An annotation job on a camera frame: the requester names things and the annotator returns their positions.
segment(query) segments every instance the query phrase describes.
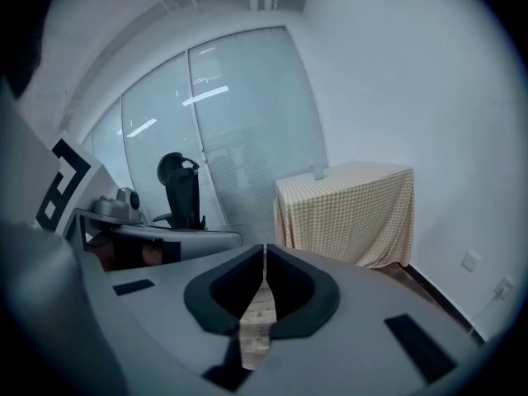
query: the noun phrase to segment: wooden floor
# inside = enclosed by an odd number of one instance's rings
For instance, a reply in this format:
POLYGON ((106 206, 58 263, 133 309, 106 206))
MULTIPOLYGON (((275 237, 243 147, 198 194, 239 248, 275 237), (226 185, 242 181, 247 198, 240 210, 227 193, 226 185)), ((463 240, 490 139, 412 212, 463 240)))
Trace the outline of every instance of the wooden floor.
MULTIPOLYGON (((407 286, 438 308, 440 305, 415 281, 398 263, 377 269, 392 277, 402 285, 407 286)), ((255 298, 240 320, 240 350, 244 368, 255 370, 270 350, 269 329, 276 321, 275 302, 270 286, 266 280, 262 282, 255 298)))

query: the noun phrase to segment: wall outlet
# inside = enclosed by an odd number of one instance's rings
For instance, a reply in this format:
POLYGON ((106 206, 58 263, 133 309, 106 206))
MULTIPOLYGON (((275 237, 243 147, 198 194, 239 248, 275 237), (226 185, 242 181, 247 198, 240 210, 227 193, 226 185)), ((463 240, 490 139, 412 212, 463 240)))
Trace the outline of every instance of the wall outlet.
POLYGON ((513 289, 515 289, 515 284, 513 283, 512 279, 504 276, 495 287, 495 293, 499 298, 506 299, 513 289))
POLYGON ((473 273, 482 258, 474 252, 467 251, 462 258, 462 267, 473 273))

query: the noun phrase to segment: beige checkered tablecloth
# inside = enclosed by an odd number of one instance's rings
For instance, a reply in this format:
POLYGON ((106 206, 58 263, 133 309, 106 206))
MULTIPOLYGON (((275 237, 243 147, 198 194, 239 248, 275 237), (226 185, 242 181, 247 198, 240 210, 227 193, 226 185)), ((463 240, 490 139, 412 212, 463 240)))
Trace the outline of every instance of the beige checkered tablecloth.
POLYGON ((353 162, 276 181, 277 242, 370 268, 406 266, 414 227, 413 170, 353 162))

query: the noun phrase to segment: baseboard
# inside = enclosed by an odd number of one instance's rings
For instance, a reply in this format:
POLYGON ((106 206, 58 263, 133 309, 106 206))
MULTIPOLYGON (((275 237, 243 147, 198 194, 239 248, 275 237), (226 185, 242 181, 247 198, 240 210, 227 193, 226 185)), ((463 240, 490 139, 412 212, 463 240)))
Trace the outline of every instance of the baseboard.
MULTIPOLYGON (((403 269, 467 332, 474 328, 471 322, 460 312, 460 309, 447 299, 420 271, 411 264, 403 267, 403 269)), ((484 343, 477 330, 473 330, 471 336, 478 344, 484 343)))

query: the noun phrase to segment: black office chair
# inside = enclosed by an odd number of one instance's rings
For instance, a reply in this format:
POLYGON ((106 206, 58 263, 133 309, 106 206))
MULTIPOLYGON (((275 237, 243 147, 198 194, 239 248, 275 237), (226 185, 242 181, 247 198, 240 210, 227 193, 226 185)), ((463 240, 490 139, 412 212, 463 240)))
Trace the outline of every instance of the black office chair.
POLYGON ((158 180, 165 186, 170 214, 159 215, 153 221, 166 220, 174 229, 205 230, 205 216, 200 221, 200 166, 181 153, 169 153, 158 164, 158 180), (189 162, 192 167, 183 167, 189 162))

